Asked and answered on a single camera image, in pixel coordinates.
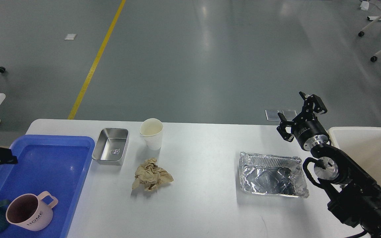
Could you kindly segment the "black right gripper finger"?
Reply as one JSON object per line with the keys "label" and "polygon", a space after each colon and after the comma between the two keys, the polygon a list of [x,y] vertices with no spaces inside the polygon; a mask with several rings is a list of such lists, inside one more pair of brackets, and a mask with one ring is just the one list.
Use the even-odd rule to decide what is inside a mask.
{"label": "black right gripper finger", "polygon": [[287,128],[292,128],[293,125],[295,125],[295,122],[293,121],[288,121],[285,117],[285,115],[281,112],[277,113],[279,119],[280,119],[280,124],[276,128],[277,131],[279,132],[280,136],[287,142],[292,142],[294,139],[294,135],[292,133],[287,132]]}
{"label": "black right gripper finger", "polygon": [[318,114],[327,113],[328,110],[319,96],[307,95],[304,92],[298,93],[304,100],[301,113],[298,115],[299,119],[316,119]]}

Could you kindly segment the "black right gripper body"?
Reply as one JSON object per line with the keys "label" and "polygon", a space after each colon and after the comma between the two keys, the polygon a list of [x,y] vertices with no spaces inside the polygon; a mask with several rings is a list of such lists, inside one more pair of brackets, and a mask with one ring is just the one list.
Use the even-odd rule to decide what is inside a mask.
{"label": "black right gripper body", "polygon": [[310,151],[314,146],[330,141],[329,134],[317,117],[314,117],[312,120],[297,117],[292,122],[294,124],[291,127],[291,133],[302,150]]}

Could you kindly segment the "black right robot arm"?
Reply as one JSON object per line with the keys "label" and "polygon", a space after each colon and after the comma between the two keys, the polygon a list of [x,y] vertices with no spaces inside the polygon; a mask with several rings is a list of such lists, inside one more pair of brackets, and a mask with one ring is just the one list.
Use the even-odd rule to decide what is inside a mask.
{"label": "black right robot arm", "polygon": [[303,162],[307,179],[325,191],[330,201],[328,210],[343,224],[360,225],[360,238],[369,234],[381,238],[381,187],[349,155],[330,144],[330,137],[318,120],[327,108],[315,94],[299,92],[304,103],[291,121],[278,113],[277,131],[288,142],[296,139],[302,150],[311,153]]}

